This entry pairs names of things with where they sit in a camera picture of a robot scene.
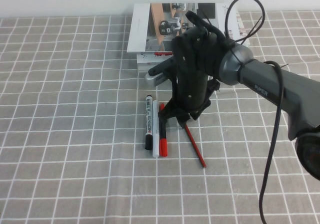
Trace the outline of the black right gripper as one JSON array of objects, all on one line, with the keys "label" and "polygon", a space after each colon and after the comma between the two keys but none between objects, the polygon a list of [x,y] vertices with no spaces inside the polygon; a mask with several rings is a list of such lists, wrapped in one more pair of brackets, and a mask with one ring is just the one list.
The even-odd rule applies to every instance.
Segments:
[{"label": "black right gripper", "polygon": [[205,27],[193,27],[175,37],[172,51],[176,63],[176,91],[172,99],[159,111],[162,125],[175,118],[182,129],[192,118],[197,120],[202,112],[211,105],[212,93],[219,89],[215,75],[225,48],[226,37],[217,28],[208,31]]}]

